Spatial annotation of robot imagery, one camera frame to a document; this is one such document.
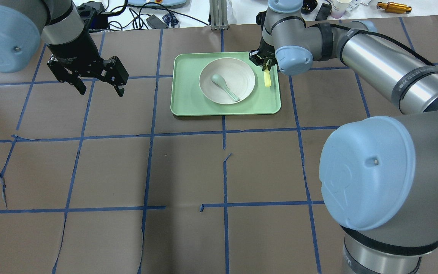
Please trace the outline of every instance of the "black round object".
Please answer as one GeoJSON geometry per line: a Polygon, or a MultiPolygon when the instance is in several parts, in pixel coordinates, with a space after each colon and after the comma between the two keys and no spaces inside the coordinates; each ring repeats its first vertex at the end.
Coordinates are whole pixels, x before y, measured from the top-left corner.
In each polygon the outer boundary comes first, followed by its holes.
{"type": "Polygon", "coordinates": [[[302,6],[302,9],[300,9],[300,12],[302,14],[309,14],[316,7],[317,7],[317,1],[316,0],[304,0],[304,5],[302,6]]]}

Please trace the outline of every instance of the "brass fitting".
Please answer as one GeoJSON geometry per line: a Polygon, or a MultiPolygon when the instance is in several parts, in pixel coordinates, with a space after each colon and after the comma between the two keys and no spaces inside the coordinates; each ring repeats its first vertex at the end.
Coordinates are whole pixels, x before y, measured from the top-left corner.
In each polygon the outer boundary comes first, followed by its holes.
{"type": "Polygon", "coordinates": [[[382,2],[378,2],[376,4],[377,9],[384,9],[386,12],[390,13],[410,13],[412,11],[412,7],[408,7],[405,4],[398,4],[394,2],[388,2],[387,4],[384,4],[382,2]]]}

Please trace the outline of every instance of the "yellow handle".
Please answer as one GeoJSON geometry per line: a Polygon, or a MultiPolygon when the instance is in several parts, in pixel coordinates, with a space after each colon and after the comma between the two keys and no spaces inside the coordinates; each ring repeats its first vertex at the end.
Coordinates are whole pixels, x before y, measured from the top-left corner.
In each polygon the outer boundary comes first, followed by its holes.
{"type": "Polygon", "coordinates": [[[265,69],[265,87],[269,88],[271,86],[270,71],[265,69]]]}

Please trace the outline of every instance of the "robotic arm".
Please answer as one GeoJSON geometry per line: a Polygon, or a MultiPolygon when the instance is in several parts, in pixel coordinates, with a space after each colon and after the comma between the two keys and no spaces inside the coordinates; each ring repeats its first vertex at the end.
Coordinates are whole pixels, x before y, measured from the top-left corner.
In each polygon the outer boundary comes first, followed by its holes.
{"type": "Polygon", "coordinates": [[[83,95],[86,87],[79,77],[93,77],[123,96],[129,75],[118,57],[99,56],[87,31],[90,21],[82,21],[71,0],[0,0],[0,72],[26,67],[41,37],[53,53],[47,65],[58,81],[83,95]]]}
{"type": "Polygon", "coordinates": [[[344,274],[415,274],[438,247],[438,67],[369,22],[305,28],[302,1],[269,0],[250,59],[287,75],[339,58],[406,116],[341,126],[320,160],[325,205],[346,232],[344,274]]]}

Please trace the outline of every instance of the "white bowl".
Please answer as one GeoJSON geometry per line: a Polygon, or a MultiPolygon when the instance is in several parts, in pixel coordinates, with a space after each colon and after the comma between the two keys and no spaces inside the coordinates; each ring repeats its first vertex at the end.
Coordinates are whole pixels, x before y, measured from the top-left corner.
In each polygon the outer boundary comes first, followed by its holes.
{"type": "Polygon", "coordinates": [[[217,104],[236,104],[246,99],[254,89],[256,79],[251,67],[245,62],[236,58],[216,59],[202,70],[198,79],[198,84],[202,93],[217,104]],[[226,81],[226,85],[231,92],[239,97],[235,102],[224,90],[215,85],[211,77],[214,74],[221,75],[226,81]]]}

